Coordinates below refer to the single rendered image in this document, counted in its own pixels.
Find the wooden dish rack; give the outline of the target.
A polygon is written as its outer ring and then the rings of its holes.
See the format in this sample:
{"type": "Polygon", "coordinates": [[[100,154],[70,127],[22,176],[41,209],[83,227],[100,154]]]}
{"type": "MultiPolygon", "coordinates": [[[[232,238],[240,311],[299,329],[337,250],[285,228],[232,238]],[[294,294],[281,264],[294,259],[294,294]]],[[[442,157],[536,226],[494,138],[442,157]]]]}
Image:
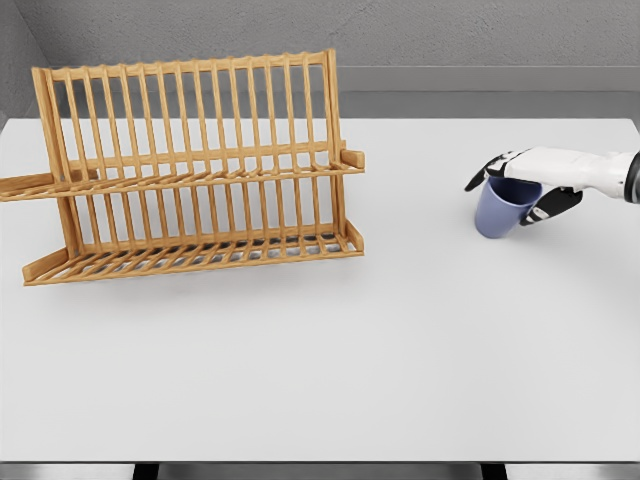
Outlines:
{"type": "Polygon", "coordinates": [[[36,67],[49,169],[0,202],[52,199],[64,244],[29,286],[360,256],[336,53],[36,67]]]}

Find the blue cup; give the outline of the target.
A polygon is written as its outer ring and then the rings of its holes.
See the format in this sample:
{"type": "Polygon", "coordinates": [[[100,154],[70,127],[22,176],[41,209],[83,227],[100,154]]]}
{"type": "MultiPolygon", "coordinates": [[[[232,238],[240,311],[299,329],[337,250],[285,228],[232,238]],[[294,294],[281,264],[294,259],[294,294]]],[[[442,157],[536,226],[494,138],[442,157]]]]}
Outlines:
{"type": "Polygon", "coordinates": [[[540,183],[490,177],[475,213],[477,231],[487,238],[504,237],[528,214],[542,192],[540,183]]]}

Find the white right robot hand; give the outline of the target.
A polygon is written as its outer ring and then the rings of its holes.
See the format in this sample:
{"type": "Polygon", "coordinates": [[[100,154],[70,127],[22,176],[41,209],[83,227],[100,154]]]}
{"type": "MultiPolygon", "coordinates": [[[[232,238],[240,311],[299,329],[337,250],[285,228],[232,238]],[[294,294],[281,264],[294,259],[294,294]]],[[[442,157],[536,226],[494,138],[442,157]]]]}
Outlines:
{"type": "Polygon", "coordinates": [[[469,192],[490,177],[511,178],[554,186],[543,195],[530,212],[521,219],[522,226],[555,217],[578,205],[583,190],[599,155],[586,152],[533,147],[524,151],[509,151],[487,162],[469,181],[469,192]]]}

